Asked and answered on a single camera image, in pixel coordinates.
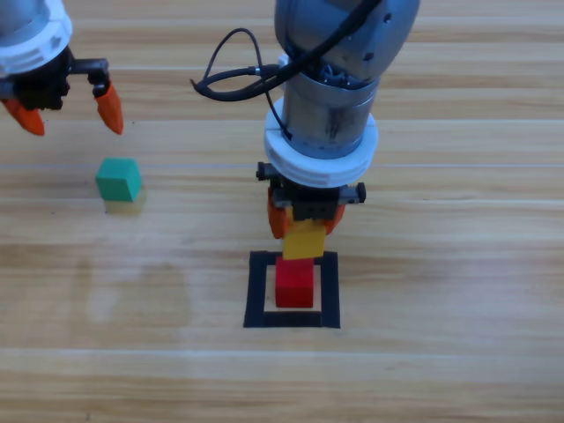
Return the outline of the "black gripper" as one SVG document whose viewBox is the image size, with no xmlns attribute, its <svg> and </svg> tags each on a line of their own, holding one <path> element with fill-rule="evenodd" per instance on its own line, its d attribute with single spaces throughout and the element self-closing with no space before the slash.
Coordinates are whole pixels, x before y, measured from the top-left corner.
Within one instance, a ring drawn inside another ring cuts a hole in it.
<svg viewBox="0 0 564 423">
<path fill-rule="evenodd" d="M 79 59 L 69 47 L 39 68 L 1 77 L 1 102 L 24 130 L 44 136 L 45 128 L 38 110 L 62 108 L 63 98 L 70 90 L 70 75 L 87 77 L 101 120 L 115 134 L 122 135 L 122 103 L 110 82 L 107 58 Z"/>
<path fill-rule="evenodd" d="M 277 240 L 286 237 L 288 213 L 293 219 L 325 219 L 326 234 L 331 234 L 344 216 L 348 204 L 363 204 L 367 190 L 363 182 L 336 188 L 314 188 L 283 176 L 271 163 L 258 162 L 258 181 L 269 181 L 267 214 L 272 235 Z"/>
</svg>

